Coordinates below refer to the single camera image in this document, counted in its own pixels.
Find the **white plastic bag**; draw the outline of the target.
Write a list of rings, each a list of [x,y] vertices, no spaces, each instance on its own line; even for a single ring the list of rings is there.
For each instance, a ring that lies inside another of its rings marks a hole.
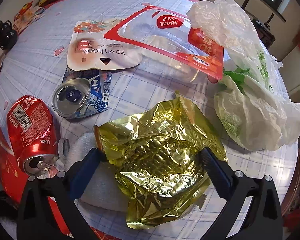
[[[269,54],[247,13],[234,0],[198,1],[191,25],[225,49],[214,108],[228,136],[250,151],[275,151],[297,142],[300,104],[280,90],[282,63]]]

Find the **red clear peanut bag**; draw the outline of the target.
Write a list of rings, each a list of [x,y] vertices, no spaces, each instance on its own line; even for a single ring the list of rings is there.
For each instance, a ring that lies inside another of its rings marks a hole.
[[[177,12],[149,5],[105,33],[130,45],[149,68],[174,79],[198,83],[223,76],[224,48]]]

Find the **black gourd ornament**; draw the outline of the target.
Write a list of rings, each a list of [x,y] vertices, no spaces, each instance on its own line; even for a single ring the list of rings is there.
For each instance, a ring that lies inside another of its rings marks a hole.
[[[2,22],[0,19],[0,48],[9,51],[16,44],[18,33],[13,29],[11,21]]]

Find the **gold foil wrapper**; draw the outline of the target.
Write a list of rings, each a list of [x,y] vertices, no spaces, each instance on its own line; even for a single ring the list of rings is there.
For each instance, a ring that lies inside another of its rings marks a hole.
[[[176,220],[198,201],[210,185],[199,160],[202,149],[226,159],[216,129],[182,96],[95,126],[94,134],[127,197],[126,224],[132,229]]]

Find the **crushed blue silver can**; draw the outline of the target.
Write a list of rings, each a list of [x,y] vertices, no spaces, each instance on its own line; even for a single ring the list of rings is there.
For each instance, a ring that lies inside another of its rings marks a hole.
[[[66,68],[63,82],[52,96],[53,110],[67,119],[85,118],[108,109],[112,73]]]

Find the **crushed red cola can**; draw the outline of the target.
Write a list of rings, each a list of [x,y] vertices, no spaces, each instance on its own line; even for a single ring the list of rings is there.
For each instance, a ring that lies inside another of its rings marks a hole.
[[[39,98],[25,95],[7,113],[8,136],[16,162],[29,176],[41,176],[58,159],[53,116]]]

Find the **white foam net sleeve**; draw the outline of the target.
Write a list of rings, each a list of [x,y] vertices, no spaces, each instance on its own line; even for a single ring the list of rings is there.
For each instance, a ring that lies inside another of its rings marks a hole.
[[[95,147],[94,133],[84,133],[70,147],[65,157],[64,168],[68,170],[73,163],[81,161],[91,148]],[[119,189],[114,168],[108,162],[101,162],[98,165],[80,200],[106,210],[127,212],[128,208],[128,198]]]

